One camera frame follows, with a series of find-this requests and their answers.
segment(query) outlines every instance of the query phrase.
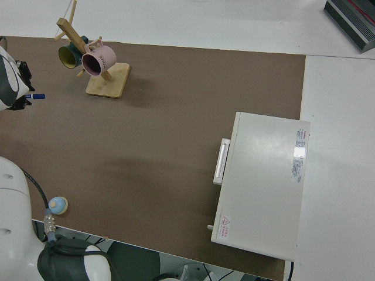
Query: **wooden mug tree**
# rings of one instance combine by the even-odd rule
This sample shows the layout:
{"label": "wooden mug tree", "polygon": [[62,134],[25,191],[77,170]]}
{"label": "wooden mug tree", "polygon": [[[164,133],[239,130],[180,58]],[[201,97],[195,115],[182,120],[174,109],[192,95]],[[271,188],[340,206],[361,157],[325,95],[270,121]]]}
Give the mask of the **wooden mug tree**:
{"label": "wooden mug tree", "polygon": [[[76,5],[77,0],[74,0],[69,21],[67,21],[65,18],[59,18],[59,20],[57,21],[56,24],[59,28],[61,28],[63,32],[56,36],[54,39],[59,40],[61,37],[66,35],[69,40],[75,45],[78,51],[81,54],[85,54],[85,42],[71,26]],[[120,98],[122,95],[122,91],[124,90],[129,71],[130,65],[128,63],[115,63],[107,71],[101,73],[100,76],[91,76],[86,88],[86,93],[90,95],[98,95],[101,97]],[[84,70],[79,72],[77,76],[80,77],[83,75],[83,73]]]}

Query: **mug handle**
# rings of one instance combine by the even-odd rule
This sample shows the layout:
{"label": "mug handle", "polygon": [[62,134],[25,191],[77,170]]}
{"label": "mug handle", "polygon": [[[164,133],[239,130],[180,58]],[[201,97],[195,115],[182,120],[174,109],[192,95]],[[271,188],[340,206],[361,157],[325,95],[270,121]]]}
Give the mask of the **mug handle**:
{"label": "mug handle", "polygon": [[103,42],[100,39],[96,39],[96,40],[92,41],[91,43],[84,45],[84,50],[86,51],[86,53],[91,53],[90,45],[96,44],[96,43],[99,44],[99,47],[103,47]]}

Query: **wooden base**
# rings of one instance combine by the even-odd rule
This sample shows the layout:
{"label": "wooden base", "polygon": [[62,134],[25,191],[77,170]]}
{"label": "wooden base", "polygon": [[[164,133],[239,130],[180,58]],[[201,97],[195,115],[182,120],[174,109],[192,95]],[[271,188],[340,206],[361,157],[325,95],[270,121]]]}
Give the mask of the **wooden base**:
{"label": "wooden base", "polygon": [[86,93],[107,98],[121,98],[130,72],[130,65],[128,63],[116,63],[108,69],[108,72],[112,76],[111,81],[106,81],[101,76],[91,76]]}

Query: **pink mug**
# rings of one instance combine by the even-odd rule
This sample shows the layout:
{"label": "pink mug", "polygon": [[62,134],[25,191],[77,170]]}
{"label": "pink mug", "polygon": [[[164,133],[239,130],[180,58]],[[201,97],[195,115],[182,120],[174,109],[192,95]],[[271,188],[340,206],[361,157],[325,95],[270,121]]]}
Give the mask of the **pink mug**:
{"label": "pink mug", "polygon": [[[98,44],[94,50],[90,50],[90,45]],[[103,45],[103,42],[98,39],[89,44],[84,45],[86,54],[82,56],[82,65],[85,71],[92,76],[98,76],[107,71],[116,63],[116,54],[112,48]]]}

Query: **mug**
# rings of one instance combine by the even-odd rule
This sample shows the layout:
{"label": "mug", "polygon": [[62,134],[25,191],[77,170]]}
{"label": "mug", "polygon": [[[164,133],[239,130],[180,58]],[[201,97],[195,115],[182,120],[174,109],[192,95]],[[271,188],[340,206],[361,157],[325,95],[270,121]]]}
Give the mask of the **mug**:
{"label": "mug", "polygon": [[[98,44],[94,50],[90,50],[90,46]],[[85,71],[92,76],[98,76],[107,71],[116,63],[116,54],[112,48],[103,45],[103,42],[98,39],[92,41],[84,46],[86,54],[82,57],[82,65]]]}
{"label": "mug", "polygon": [[[81,37],[85,44],[88,43],[88,38],[86,36]],[[59,49],[59,58],[61,62],[70,69],[73,69],[82,63],[82,55],[80,51],[75,47],[73,43],[69,45],[62,46]]]}

